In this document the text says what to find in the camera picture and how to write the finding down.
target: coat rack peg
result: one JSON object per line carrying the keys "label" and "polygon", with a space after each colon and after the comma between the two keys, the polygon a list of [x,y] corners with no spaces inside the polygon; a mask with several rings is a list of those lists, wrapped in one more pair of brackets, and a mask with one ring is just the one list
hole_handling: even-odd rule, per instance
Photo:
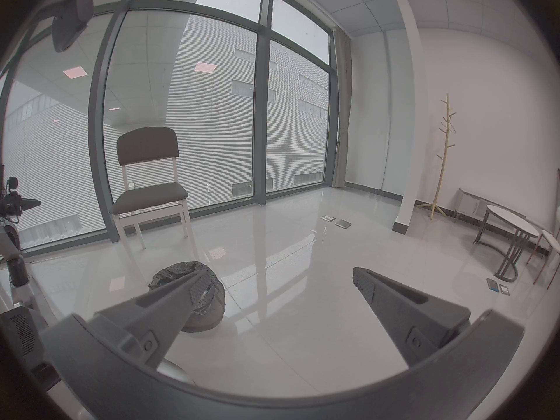
{"label": "coat rack peg", "polygon": [[445,101],[441,100],[441,102],[444,102],[447,106],[447,116],[444,116],[444,121],[441,122],[442,125],[445,126],[445,130],[440,129],[440,131],[442,131],[445,134],[445,148],[444,148],[444,156],[441,157],[439,154],[436,154],[436,156],[438,158],[441,159],[441,171],[440,171],[440,180],[437,183],[438,184],[438,188],[436,189],[436,195],[433,198],[433,202],[431,204],[421,204],[418,207],[431,207],[431,212],[430,212],[430,219],[433,219],[433,213],[437,210],[439,213],[441,213],[443,216],[447,216],[444,211],[438,207],[438,202],[437,202],[437,198],[440,194],[440,190],[441,190],[441,183],[444,179],[444,171],[445,171],[445,162],[447,160],[447,150],[449,148],[451,148],[452,146],[455,146],[455,144],[449,144],[449,133],[452,132],[453,134],[457,134],[457,131],[455,130],[455,128],[453,127],[453,125],[451,124],[452,121],[452,116],[455,115],[456,112],[453,112],[452,114],[450,114],[451,112],[451,108],[449,105],[449,94],[446,94],[446,99]]}

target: chair backrest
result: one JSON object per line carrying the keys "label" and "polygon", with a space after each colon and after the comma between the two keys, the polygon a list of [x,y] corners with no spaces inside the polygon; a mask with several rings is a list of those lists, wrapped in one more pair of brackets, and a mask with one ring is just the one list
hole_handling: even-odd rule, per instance
{"label": "chair backrest", "polygon": [[116,141],[116,155],[121,166],[160,158],[177,158],[178,149],[175,131],[165,126],[131,130]]}

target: curtain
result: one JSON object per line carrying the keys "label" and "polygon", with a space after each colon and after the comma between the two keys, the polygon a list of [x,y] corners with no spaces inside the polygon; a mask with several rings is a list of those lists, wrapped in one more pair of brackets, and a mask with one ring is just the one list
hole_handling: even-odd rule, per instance
{"label": "curtain", "polygon": [[334,161],[333,186],[343,187],[346,182],[348,159],[348,123],[352,101],[352,51],[350,38],[340,29],[334,30],[334,50],[338,74],[338,142]]}

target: brown stool leg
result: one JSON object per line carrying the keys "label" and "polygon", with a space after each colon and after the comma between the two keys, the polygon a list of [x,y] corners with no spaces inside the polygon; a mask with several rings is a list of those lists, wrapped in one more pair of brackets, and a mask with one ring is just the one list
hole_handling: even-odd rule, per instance
{"label": "brown stool leg", "polygon": [[539,238],[536,241],[535,244],[535,248],[533,249],[533,252],[531,252],[531,255],[529,255],[529,258],[527,259],[527,262],[525,263],[526,265],[528,264],[528,261],[533,257],[533,255],[535,255],[536,249],[539,247],[539,241],[540,241],[540,237],[542,236],[542,234],[539,235]]}
{"label": "brown stool leg", "polygon": [[540,269],[539,275],[536,276],[536,279],[535,279],[535,281],[533,282],[533,284],[536,283],[536,281],[539,279],[540,275],[543,273],[542,270],[543,270],[544,267],[547,265],[548,259],[550,258],[551,255],[552,255],[552,252],[550,252],[550,254],[547,256],[547,259],[544,261],[544,264],[542,265],[542,268]]}
{"label": "brown stool leg", "polygon": [[554,280],[554,278],[556,277],[556,272],[558,272],[558,268],[560,268],[560,262],[558,263],[558,266],[556,266],[556,270],[554,271],[554,275],[552,276],[552,278],[550,279],[550,283],[547,286],[547,291],[550,288],[550,285],[552,284],[552,280]]}

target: trash bin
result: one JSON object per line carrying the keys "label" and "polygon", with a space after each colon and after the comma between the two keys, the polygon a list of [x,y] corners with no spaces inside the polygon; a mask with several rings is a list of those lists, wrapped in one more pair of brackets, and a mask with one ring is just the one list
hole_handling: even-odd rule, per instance
{"label": "trash bin", "polygon": [[154,290],[201,268],[210,272],[210,285],[208,285],[202,298],[195,306],[192,315],[187,319],[185,326],[181,328],[183,332],[191,333],[211,330],[223,318],[223,313],[226,309],[226,292],[216,274],[206,264],[201,262],[181,262],[172,264],[157,272],[152,282],[148,285],[150,290]]}

